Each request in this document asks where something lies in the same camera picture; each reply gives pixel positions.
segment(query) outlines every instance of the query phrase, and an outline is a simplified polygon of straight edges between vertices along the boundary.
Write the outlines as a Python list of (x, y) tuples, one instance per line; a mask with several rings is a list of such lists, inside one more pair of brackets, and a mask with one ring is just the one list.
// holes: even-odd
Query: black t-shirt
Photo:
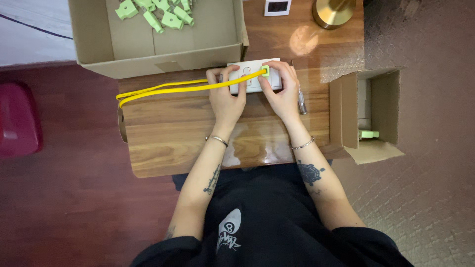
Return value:
[(412, 266), (386, 234), (326, 229), (296, 165), (220, 175), (203, 241), (156, 243), (132, 266)]

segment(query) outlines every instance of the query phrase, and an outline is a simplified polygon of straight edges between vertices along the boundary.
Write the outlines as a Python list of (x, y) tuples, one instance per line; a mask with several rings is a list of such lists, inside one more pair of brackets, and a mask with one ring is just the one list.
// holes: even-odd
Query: brass lamp base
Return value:
[(313, 18), (325, 29), (336, 29), (352, 16), (356, 0), (315, 0), (312, 7)]

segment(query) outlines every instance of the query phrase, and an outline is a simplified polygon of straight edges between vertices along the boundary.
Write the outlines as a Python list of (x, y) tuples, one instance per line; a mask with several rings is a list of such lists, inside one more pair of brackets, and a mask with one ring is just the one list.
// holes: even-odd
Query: bangle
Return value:
[(210, 135), (209, 138), (214, 138), (214, 139), (217, 139), (217, 140), (220, 140), (221, 142), (223, 142), (223, 144), (228, 147), (228, 143), (226, 143), (223, 139), (217, 137), (217, 136), (214, 136), (214, 135)]
[(304, 148), (308, 145), (310, 145), (311, 143), (313, 143), (315, 141), (315, 138), (312, 136), (312, 139), (310, 140), (310, 142), (304, 144), (303, 146), (299, 146), (299, 147), (292, 147), (293, 150), (297, 150), (297, 149), (301, 149), (301, 148)]

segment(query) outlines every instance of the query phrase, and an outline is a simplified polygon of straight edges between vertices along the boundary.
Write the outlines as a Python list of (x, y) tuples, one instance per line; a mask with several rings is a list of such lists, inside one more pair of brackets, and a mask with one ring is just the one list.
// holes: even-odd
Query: white frame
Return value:
[[(268, 12), (267, 10), (269, 9), (269, 3), (272, 2), (288, 2), (287, 10), (279, 12)], [(266, 0), (266, 6), (264, 7), (264, 17), (288, 15), (290, 12), (290, 4), (292, 4), (292, 0)]]

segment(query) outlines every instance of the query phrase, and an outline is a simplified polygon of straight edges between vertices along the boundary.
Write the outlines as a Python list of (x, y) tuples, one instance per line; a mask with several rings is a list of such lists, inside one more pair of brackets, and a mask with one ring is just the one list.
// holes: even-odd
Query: open cardboard box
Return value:
[[(242, 0), (198, 1), (194, 27), (156, 33), (143, 11), (122, 21), (117, 0), (69, 0), (79, 65), (112, 78), (224, 66), (244, 58), (249, 41)], [(160, 10), (153, 12), (161, 18)]]
[[(387, 67), (353, 72), (330, 82), (330, 143), (343, 146), (357, 164), (404, 155), (398, 143), (400, 70)], [(379, 131), (358, 138), (358, 129)]]

